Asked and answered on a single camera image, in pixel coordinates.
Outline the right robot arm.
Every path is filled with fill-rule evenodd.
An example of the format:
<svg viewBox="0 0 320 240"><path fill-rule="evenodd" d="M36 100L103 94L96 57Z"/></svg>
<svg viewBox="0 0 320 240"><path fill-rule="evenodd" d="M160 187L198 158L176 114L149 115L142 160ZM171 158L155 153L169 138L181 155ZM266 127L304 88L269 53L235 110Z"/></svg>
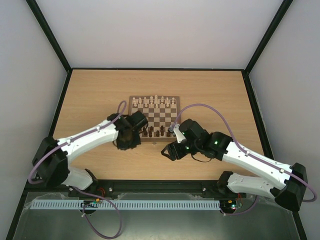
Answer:
<svg viewBox="0 0 320 240"><path fill-rule="evenodd" d="M307 180L307 171L302 164L289 165L270 159L222 132L208 133L192 119L175 125L169 133L176 137L176 141L166 145L161 154L171 161L200 153L210 160L234 164L254 174L243 176L224 171L217 182L222 195L246 193L262 196L289 211L300 210L306 192L306 186L301 181Z"/></svg>

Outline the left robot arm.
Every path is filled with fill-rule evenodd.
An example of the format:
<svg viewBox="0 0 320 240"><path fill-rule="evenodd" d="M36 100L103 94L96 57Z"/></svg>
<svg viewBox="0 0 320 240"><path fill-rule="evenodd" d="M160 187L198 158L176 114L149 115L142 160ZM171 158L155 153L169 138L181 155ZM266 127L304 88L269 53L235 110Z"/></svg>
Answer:
<svg viewBox="0 0 320 240"><path fill-rule="evenodd" d="M54 139L44 138L32 160L30 184L54 188L59 185L86 190L94 183L88 169L71 166L80 155L106 143L115 142L119 150L129 150L141 144L140 132L148 123L143 113L114 113L101 123L78 134Z"/></svg>

